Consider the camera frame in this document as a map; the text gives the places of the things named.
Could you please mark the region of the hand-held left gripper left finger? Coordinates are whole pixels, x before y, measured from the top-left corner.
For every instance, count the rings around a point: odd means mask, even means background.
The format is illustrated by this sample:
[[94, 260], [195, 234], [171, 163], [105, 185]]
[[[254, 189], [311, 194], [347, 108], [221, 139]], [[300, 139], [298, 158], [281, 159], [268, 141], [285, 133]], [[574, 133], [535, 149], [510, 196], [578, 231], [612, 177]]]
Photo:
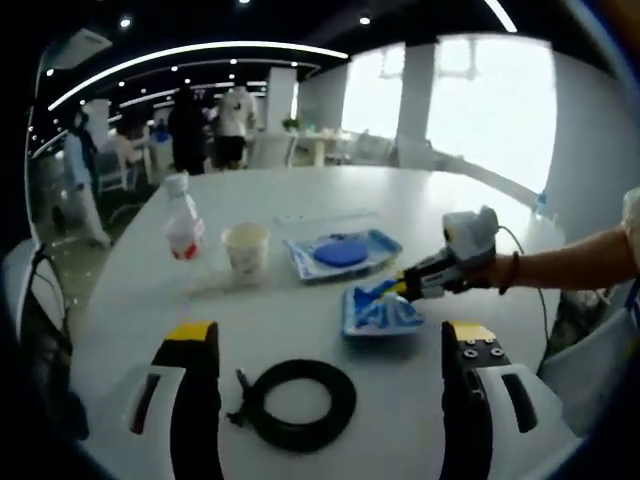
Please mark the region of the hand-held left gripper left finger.
[[85, 449], [115, 479], [219, 479], [218, 326], [183, 324], [93, 412]]

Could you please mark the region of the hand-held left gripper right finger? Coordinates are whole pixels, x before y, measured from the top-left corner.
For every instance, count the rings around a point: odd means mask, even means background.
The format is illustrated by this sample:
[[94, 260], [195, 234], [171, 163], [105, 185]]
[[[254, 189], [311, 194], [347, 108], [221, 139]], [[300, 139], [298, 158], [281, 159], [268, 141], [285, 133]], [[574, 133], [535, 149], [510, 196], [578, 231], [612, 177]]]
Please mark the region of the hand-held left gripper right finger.
[[581, 440], [559, 397], [480, 324], [441, 329], [443, 479], [546, 479]]

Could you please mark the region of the person's right hand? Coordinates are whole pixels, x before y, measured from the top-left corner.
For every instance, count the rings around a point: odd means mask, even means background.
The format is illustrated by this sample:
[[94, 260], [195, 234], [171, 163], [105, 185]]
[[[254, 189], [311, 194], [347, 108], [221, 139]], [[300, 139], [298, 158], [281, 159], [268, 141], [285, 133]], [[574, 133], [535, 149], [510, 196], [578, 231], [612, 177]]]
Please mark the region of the person's right hand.
[[504, 284], [509, 263], [509, 256], [498, 255], [492, 263], [485, 265], [482, 268], [466, 272], [465, 279], [474, 288], [501, 289]]

